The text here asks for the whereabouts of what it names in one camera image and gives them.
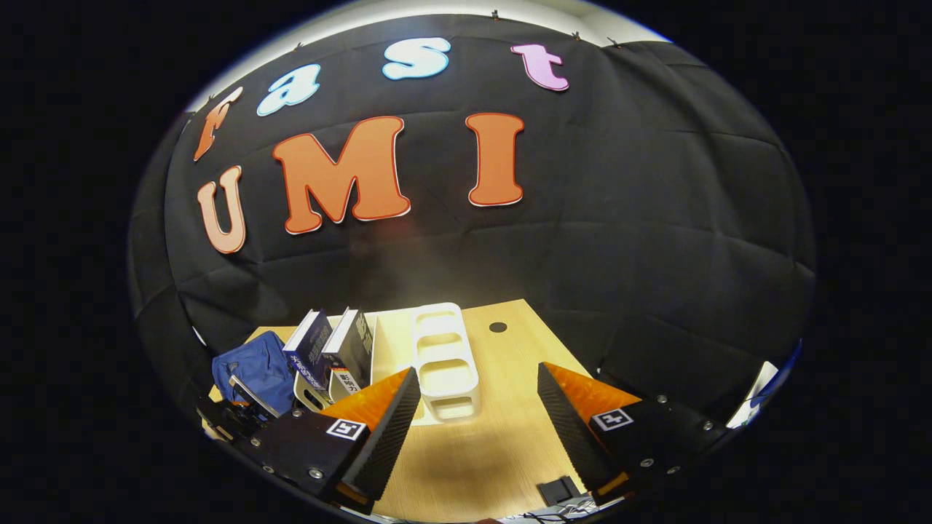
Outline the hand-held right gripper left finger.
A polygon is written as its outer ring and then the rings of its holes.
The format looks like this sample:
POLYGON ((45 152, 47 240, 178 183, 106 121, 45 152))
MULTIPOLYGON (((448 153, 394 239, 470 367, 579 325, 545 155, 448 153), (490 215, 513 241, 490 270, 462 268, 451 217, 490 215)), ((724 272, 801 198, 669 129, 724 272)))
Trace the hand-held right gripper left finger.
POLYGON ((422 392, 403 369, 330 405, 273 418, 244 438, 257 468, 320 503, 364 515, 386 491, 422 392))

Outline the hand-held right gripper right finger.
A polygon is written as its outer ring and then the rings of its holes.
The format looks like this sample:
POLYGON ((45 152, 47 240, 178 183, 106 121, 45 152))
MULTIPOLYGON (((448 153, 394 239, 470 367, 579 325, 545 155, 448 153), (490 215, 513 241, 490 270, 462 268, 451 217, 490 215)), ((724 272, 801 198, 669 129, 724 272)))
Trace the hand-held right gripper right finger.
POLYGON ((681 402, 640 398, 552 362, 538 366, 538 395, 597 504, 653 496, 731 437, 681 402))

